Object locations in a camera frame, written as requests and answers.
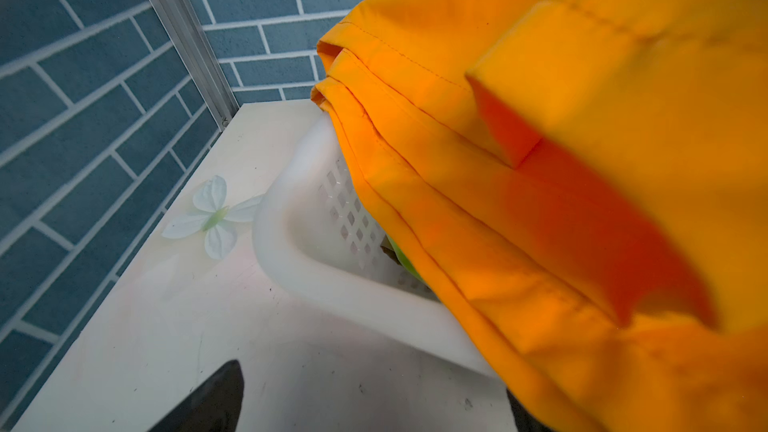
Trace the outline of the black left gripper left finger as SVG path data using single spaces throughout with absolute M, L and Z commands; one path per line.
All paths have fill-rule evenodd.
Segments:
M 244 377 L 238 360 L 224 363 L 151 429 L 235 431 L 242 410 Z

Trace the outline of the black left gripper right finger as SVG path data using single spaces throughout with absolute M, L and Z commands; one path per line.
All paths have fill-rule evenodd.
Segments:
M 509 390 L 506 390 L 506 395 L 518 432 L 552 432 L 528 412 Z

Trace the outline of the orange shorts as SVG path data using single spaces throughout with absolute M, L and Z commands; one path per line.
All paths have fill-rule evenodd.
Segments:
M 767 427 L 767 0 L 365 0 L 313 101 L 558 431 Z

